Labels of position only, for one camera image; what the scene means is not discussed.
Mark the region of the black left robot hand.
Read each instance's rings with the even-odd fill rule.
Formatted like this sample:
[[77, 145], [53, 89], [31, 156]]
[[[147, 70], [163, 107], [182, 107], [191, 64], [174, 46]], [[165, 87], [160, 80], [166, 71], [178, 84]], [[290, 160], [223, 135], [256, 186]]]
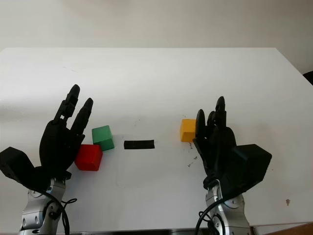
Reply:
[[67, 169], [74, 162], [87, 126], [93, 100], [88, 98], [77, 114], [73, 125], [67, 128], [67, 120], [72, 117], [78, 102], [80, 87], [75, 84], [64, 99], [53, 120], [49, 121], [40, 142], [39, 155], [41, 166], [50, 178], [67, 180]]

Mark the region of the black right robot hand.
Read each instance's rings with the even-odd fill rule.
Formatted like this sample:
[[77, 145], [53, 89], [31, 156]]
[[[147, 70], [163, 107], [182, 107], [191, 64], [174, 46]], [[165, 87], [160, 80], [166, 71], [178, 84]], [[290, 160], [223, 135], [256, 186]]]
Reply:
[[206, 177], [203, 187], [221, 179], [228, 164], [230, 150], [236, 146], [236, 140], [231, 128], [226, 125], [225, 100], [221, 96], [216, 108], [205, 118], [204, 111], [197, 113], [195, 138], [193, 143], [202, 159]]

